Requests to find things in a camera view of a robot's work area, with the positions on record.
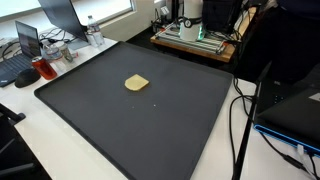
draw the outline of black mat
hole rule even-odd
[[[150,84],[126,89],[134,74]],[[231,74],[120,42],[35,95],[129,179],[180,180],[190,179],[231,80]]]

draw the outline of office chair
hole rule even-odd
[[[20,122],[25,118],[25,115],[20,113],[20,114],[15,114],[8,108],[6,108],[4,105],[0,103],[0,121],[7,121],[10,123],[11,126],[15,125],[16,123]],[[16,141],[15,138],[12,138],[8,143],[6,143],[3,147],[0,147],[0,158],[3,156],[4,152],[9,149],[9,147]],[[30,169],[33,169],[35,167],[34,163],[28,163],[28,164],[23,164],[15,167],[11,167],[8,169],[0,169],[0,178],[3,178],[5,176],[9,176],[15,173],[20,173],[22,171],[27,171]]]

